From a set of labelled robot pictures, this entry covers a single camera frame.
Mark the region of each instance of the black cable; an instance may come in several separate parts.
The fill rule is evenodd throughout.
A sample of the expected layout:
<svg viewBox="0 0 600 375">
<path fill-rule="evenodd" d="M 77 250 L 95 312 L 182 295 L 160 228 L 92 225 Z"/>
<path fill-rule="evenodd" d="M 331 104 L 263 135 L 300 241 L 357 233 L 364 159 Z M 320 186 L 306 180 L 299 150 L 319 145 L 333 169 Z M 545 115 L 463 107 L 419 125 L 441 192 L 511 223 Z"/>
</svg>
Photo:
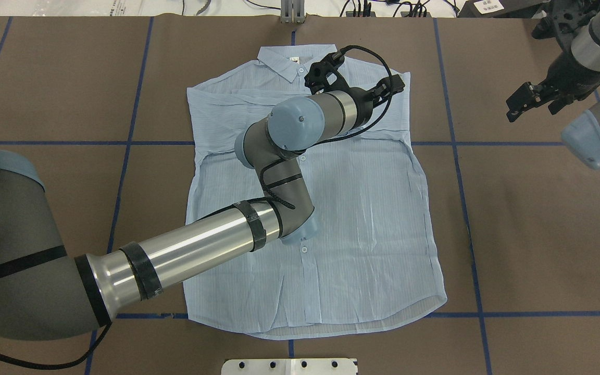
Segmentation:
<svg viewBox="0 0 600 375">
<path fill-rule="evenodd" d="M 207 8 L 210 7 L 210 3 L 212 3 L 212 0 L 207 0 L 205 2 L 205 5 L 203 5 L 202 8 L 198 9 L 198 12 L 196 12 L 196 15 L 200 15 L 200 14 L 202 14 L 202 12 L 205 12 L 207 10 Z"/>
<path fill-rule="evenodd" d="M 245 0 L 245 2 L 248 2 L 249 4 L 252 4 L 252 5 L 256 5 L 257 7 L 261 7 L 261 8 L 281 10 L 280 7 L 269 7 L 267 5 L 257 4 L 257 3 L 252 2 L 252 0 Z"/>
<path fill-rule="evenodd" d="M 385 72 L 388 73 L 388 79 L 390 80 L 390 82 L 393 81 L 393 74 L 390 72 L 390 68 L 388 67 L 388 64 L 386 64 L 386 62 L 383 59 L 383 57 L 379 56 L 378 53 L 376 53 L 376 52 L 374 52 L 374 51 L 372 51 L 370 49 L 367 49 L 365 47 L 359 46 L 359 45 L 348 45 L 348 46 L 342 48 L 340 50 L 340 52 L 343 53 L 343 54 L 346 54 L 348 51 L 350 51 L 352 49 L 358 49 L 358 50 L 360 50 L 362 52 L 367 52 L 370 55 L 374 56 L 377 60 L 379 60 L 379 62 L 381 63 L 381 65 L 385 68 Z M 377 123 L 379 123 L 379 121 L 381 121 L 381 119 L 383 118 L 383 116 L 385 116 L 385 113 L 388 112 L 388 108 L 390 107 L 390 102 L 391 102 L 392 97 L 393 97 L 392 95 L 388 96 L 388 99 L 386 99 L 385 107 L 384 107 L 383 111 L 381 112 L 381 114 L 377 117 L 376 120 L 374 120 L 374 122 L 372 122 L 371 124 L 369 124 L 365 128 L 362 128 L 359 131 L 356 131 L 355 133 L 352 133 L 352 134 L 349 134 L 349 135 L 345 135 L 343 137 L 330 138 L 328 140 L 321 141 L 319 143 L 316 143 L 315 145 L 320 145 L 320 144 L 323 144 L 323 143 L 330 143 L 330 142 L 337 142 L 337 141 L 342 141 L 342 140 L 348 140 L 348 138 L 355 137 L 357 135 L 365 133 L 365 131 L 367 131 L 367 130 L 370 130 L 374 125 L 376 125 Z"/>
<path fill-rule="evenodd" d="M 412 7 L 414 6 L 410 2 L 401 2 L 395 9 L 395 12 L 393 13 L 393 17 L 395 17 L 397 15 L 397 11 L 399 10 L 399 8 L 402 7 L 402 5 L 409 5 L 409 13 L 411 13 Z"/>
<path fill-rule="evenodd" d="M 285 159 L 279 159 L 279 160 L 275 161 L 274 163 L 271 163 L 268 166 L 265 166 L 264 168 L 262 168 L 260 170 L 260 174 L 259 174 L 259 183 L 260 183 L 260 187 L 262 187 L 262 189 L 264 190 L 264 192 L 266 192 L 267 194 L 269 194 L 272 197 L 272 199 L 276 200 L 276 202 L 279 202 L 279 204 L 283 205 L 284 207 L 286 207 L 288 209 L 295 209 L 295 206 L 293 204 L 291 204 L 290 202 L 287 202 L 287 201 L 281 199 L 277 194 L 275 194 L 274 192 L 272 192 L 272 190 L 267 186 L 267 184 L 264 181 L 265 172 L 267 172 L 268 169 L 273 168 L 277 164 L 283 163 L 284 161 L 286 161 L 286 160 Z"/>
<path fill-rule="evenodd" d="M 112 325 L 112 323 L 108 323 L 105 326 L 105 328 L 103 328 L 103 331 L 98 336 L 98 339 L 96 339 L 94 344 L 92 344 L 90 346 L 90 349 L 88 349 L 88 351 L 86 351 L 85 354 L 83 354 L 83 356 L 81 356 L 80 358 L 78 358 L 75 361 L 62 363 L 60 365 L 44 365 L 41 363 L 33 363 L 31 361 L 19 360 L 17 358 L 6 356 L 5 354 L 2 354 L 2 353 L 0 353 L 0 361 L 2 361 L 3 363 L 8 363 L 10 365 L 15 365 L 15 366 L 24 367 L 24 368 L 31 368 L 33 370 L 62 370 L 64 368 L 74 367 L 76 365 L 80 365 L 80 363 L 82 363 L 84 360 L 86 360 L 94 352 L 96 347 L 101 343 L 101 341 L 103 341 L 105 334 L 108 333 L 108 330 L 110 329 L 110 325 Z"/>
<path fill-rule="evenodd" d="M 342 11 L 340 12 L 340 17 L 344 14 L 344 10 L 346 9 L 346 6 L 348 5 L 348 2 L 350 2 L 351 0 L 346 0 L 346 3 L 344 3 L 344 6 L 342 7 Z"/>
<path fill-rule="evenodd" d="M 455 12 L 455 17 L 457 17 L 457 14 L 460 12 L 460 9 L 457 7 L 457 3 L 456 2 L 450 2 L 450 0 L 443 0 L 444 3 L 447 3 L 448 5 L 450 5 L 451 8 L 453 8 L 453 11 Z"/>
</svg>

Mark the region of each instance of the shirt placket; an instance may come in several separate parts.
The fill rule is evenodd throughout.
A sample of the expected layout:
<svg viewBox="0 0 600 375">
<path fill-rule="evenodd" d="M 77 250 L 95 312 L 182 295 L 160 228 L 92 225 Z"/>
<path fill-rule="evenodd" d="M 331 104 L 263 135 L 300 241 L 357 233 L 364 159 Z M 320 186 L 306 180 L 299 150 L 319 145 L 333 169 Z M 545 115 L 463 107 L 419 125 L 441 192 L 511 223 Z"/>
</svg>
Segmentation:
<svg viewBox="0 0 600 375">
<path fill-rule="evenodd" d="M 298 156 L 298 164 L 307 186 L 311 186 L 314 174 L 310 156 Z M 319 269 L 316 262 L 316 247 L 312 240 L 301 240 L 298 245 L 303 268 L 303 291 L 305 295 L 305 319 L 307 323 L 321 323 L 321 293 L 319 289 Z"/>
</svg>

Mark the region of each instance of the white sticker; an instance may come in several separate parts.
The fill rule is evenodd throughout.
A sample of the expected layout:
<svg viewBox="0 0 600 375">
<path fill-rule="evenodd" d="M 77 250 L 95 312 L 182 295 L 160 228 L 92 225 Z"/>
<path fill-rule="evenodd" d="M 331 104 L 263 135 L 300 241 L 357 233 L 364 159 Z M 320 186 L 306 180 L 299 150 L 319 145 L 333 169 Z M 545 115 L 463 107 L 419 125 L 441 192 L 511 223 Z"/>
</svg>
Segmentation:
<svg viewBox="0 0 600 375">
<path fill-rule="evenodd" d="M 504 6 L 499 0 L 482 0 L 481 2 L 473 2 L 473 4 L 481 14 L 490 14 L 497 10 L 504 9 Z"/>
</svg>

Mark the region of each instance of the velcro strap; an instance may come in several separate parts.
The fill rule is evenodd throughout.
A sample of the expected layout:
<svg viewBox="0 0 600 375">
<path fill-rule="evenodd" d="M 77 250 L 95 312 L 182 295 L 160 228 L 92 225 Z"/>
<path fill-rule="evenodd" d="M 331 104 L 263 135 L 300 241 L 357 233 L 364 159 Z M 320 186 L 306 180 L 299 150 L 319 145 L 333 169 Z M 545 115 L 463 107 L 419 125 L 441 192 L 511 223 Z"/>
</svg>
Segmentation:
<svg viewBox="0 0 600 375">
<path fill-rule="evenodd" d="M 135 282 L 138 284 L 141 301 L 159 296 L 164 289 L 161 287 L 157 271 L 154 270 L 154 266 L 152 266 L 152 262 L 147 257 L 145 250 L 136 242 L 126 244 L 119 249 L 122 250 L 129 260 L 129 264 L 133 270 L 133 277 L 135 277 Z"/>
<path fill-rule="evenodd" d="M 245 218 L 247 218 L 247 223 L 249 224 L 250 230 L 252 230 L 252 237 L 254 239 L 254 249 L 252 251 L 264 247 L 267 233 L 265 232 L 263 223 L 260 222 L 260 217 L 254 207 L 247 201 L 234 203 L 233 207 L 239 209 Z"/>
</svg>

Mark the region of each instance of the brown table surface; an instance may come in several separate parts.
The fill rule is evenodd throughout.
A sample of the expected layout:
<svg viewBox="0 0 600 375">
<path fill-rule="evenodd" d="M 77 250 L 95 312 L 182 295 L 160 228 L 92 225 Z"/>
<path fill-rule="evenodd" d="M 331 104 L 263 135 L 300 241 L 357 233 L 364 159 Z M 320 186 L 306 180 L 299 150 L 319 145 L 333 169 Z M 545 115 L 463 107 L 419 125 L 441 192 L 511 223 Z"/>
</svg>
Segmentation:
<svg viewBox="0 0 600 375">
<path fill-rule="evenodd" d="M 71 256 L 184 224 L 194 173 L 185 88 L 262 45 L 360 44 L 412 73 L 448 302 L 390 332 L 267 341 L 186 319 L 179 285 L 129 306 L 93 358 L 58 373 L 219 374 L 231 358 L 357 358 L 361 374 L 600 373 L 600 171 L 559 144 L 594 104 L 509 124 L 505 99 L 559 53 L 515 19 L 0 18 L 0 149 L 31 159 Z M 368 59 L 367 56 L 354 57 Z M 0 339 L 61 363 L 94 334 Z M 0 373 L 31 373 L 0 363 Z"/>
</svg>

